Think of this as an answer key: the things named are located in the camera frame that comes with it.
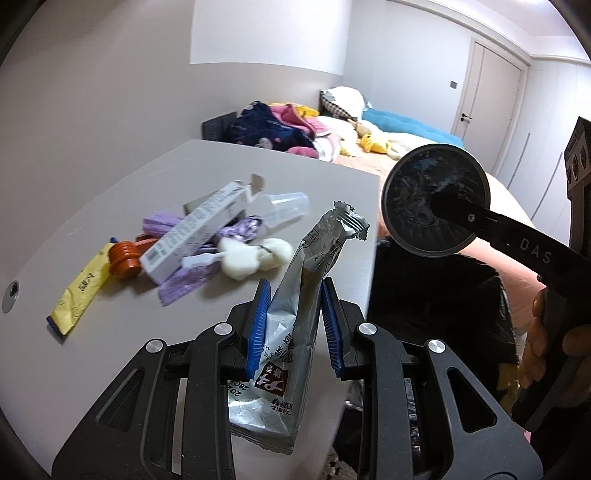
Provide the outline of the right hand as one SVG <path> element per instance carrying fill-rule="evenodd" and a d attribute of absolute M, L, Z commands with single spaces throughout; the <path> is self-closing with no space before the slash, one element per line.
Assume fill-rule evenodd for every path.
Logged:
<path fill-rule="evenodd" d="M 523 389 L 528 389 L 547 376 L 558 360 L 558 341 L 543 324 L 547 313 L 546 291 L 540 290 L 533 300 L 532 316 L 525 329 L 525 350 L 518 367 L 518 380 Z M 583 325 L 570 330 L 562 339 L 563 354 L 579 361 L 576 373 L 567 384 L 557 404 L 560 407 L 575 407 L 590 396 L 590 326 Z"/>

